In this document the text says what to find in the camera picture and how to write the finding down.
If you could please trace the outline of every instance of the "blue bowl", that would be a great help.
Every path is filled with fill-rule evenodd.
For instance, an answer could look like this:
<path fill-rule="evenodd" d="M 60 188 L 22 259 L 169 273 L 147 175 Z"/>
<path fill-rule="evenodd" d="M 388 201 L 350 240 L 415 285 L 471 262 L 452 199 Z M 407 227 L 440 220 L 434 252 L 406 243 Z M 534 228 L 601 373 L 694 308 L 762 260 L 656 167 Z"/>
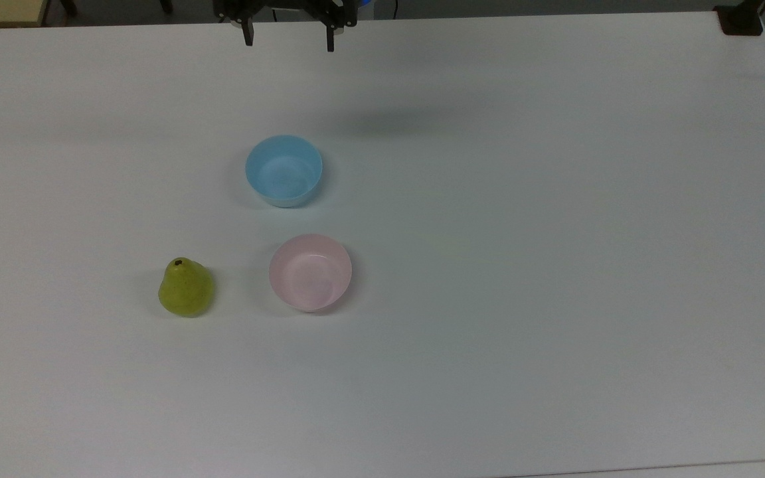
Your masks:
<path fill-rule="evenodd" d="M 318 149 L 297 136 L 267 138 L 246 158 L 246 180 L 277 208 L 293 208 L 312 199 L 322 172 Z"/>

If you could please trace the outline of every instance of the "floor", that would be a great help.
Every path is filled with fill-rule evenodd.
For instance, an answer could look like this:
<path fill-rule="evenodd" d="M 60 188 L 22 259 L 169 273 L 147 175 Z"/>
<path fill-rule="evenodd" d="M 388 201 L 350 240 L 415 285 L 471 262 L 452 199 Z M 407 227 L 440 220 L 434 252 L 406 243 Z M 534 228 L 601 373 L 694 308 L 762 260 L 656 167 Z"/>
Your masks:
<path fill-rule="evenodd" d="M 48 23 L 68 27 L 86 25 L 151 25 L 213 23 L 209 0 L 173 0 L 173 13 L 161 10 L 159 0 L 75 0 L 79 13 L 66 18 L 60 3 L 49 0 Z M 377 19 L 450 18 L 506 15 L 567 15 L 568 13 L 629 13 L 658 11 L 710 11 L 717 4 L 738 0 L 377 0 Z M 264 9 L 255 21 L 273 21 Z"/>

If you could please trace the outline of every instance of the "green pear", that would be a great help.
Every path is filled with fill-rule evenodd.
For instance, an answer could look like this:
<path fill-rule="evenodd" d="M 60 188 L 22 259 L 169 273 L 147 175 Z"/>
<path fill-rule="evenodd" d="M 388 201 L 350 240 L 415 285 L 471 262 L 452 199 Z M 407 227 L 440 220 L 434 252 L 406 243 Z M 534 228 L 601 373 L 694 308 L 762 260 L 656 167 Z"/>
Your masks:
<path fill-rule="evenodd" d="M 158 300 L 170 312 L 196 317 L 205 312 L 214 296 L 214 279 L 202 264 L 189 258 L 174 258 L 164 269 Z"/>

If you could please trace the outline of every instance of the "bowl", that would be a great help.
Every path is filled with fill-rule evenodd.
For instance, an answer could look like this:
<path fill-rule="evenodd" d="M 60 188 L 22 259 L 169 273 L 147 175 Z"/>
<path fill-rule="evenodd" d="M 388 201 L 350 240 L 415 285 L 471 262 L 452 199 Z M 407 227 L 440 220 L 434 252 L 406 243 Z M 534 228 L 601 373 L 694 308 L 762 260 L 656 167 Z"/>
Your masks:
<path fill-rule="evenodd" d="M 310 142 L 283 134 L 252 148 L 245 169 L 246 180 L 268 204 L 294 208 L 315 196 L 323 161 Z"/>
<path fill-rule="evenodd" d="M 270 287 L 285 303 L 304 312 L 335 303 L 347 290 L 352 275 L 346 249 L 319 234 L 289 239 L 270 260 Z"/>

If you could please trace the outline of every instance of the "black bracket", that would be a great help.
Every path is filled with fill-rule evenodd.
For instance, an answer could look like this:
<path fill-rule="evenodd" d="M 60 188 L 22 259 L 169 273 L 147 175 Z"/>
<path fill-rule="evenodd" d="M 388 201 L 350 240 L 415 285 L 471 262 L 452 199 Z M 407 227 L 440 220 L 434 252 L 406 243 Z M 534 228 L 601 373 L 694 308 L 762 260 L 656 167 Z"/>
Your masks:
<path fill-rule="evenodd" d="M 725 35 L 759 37 L 763 33 L 763 24 L 757 9 L 762 4 L 763 0 L 745 0 L 735 7 L 714 7 L 713 11 L 719 15 L 719 25 Z"/>
<path fill-rule="evenodd" d="M 214 14 L 228 18 L 244 31 L 244 42 L 252 46 L 252 16 L 264 7 L 304 10 L 327 27 L 327 51 L 335 50 L 335 33 L 344 27 L 355 27 L 357 0 L 212 0 Z"/>

